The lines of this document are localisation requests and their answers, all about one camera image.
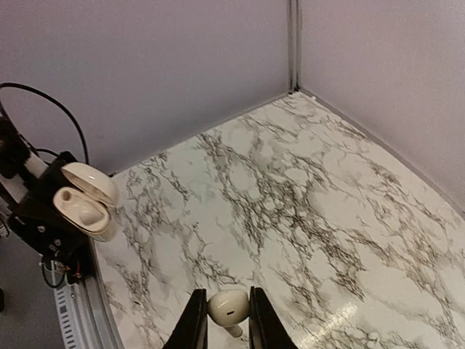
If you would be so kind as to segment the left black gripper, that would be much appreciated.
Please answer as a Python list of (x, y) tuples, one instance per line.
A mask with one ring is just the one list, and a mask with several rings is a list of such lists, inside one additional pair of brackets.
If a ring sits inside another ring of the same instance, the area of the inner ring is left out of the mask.
[(90, 269), (89, 238), (53, 204), (58, 190), (70, 186), (61, 167), (75, 161), (68, 151), (60, 153), (50, 165), (38, 158), (28, 159), (18, 172), (28, 191), (14, 207), (8, 223), (16, 235), (45, 259), (71, 269)]

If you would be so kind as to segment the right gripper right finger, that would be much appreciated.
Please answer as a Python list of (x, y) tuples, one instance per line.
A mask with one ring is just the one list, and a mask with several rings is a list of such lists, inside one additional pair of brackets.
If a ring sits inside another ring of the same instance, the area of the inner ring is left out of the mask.
[(248, 317), (249, 347), (297, 349), (261, 287), (250, 288)]

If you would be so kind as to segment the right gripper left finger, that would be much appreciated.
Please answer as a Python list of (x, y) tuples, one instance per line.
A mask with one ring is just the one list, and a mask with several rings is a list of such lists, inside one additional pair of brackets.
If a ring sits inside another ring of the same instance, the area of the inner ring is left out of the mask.
[(205, 289), (195, 289), (163, 349), (208, 347), (208, 315)]

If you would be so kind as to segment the white earbud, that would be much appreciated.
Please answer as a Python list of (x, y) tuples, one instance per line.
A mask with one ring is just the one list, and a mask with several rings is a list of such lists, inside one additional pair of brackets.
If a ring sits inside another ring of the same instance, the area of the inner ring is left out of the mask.
[(94, 205), (85, 201), (78, 209), (78, 218), (85, 226), (93, 225), (104, 217), (103, 213)]
[(209, 298), (207, 311), (211, 320), (230, 336), (241, 337), (243, 330), (239, 324), (245, 321), (250, 313), (248, 293), (240, 289), (217, 292)]

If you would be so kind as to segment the white earbud charging case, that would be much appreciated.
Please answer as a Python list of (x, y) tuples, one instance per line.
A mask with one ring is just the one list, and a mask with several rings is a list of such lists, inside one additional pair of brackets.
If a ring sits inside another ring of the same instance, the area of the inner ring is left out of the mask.
[[(60, 168), (69, 182), (53, 197), (55, 209), (81, 232), (99, 242), (109, 242), (116, 235), (113, 213), (118, 203), (119, 191), (113, 179), (94, 167), (81, 162), (66, 164)], [(97, 223), (85, 226), (78, 218), (78, 209), (88, 201), (103, 213)]]

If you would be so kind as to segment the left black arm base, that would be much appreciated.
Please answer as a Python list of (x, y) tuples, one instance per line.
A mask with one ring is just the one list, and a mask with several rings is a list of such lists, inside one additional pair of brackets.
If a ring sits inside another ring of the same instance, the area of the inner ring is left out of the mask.
[(84, 252), (74, 254), (68, 262), (59, 262), (42, 255), (39, 266), (45, 284), (51, 289), (83, 283), (94, 271), (92, 258)]

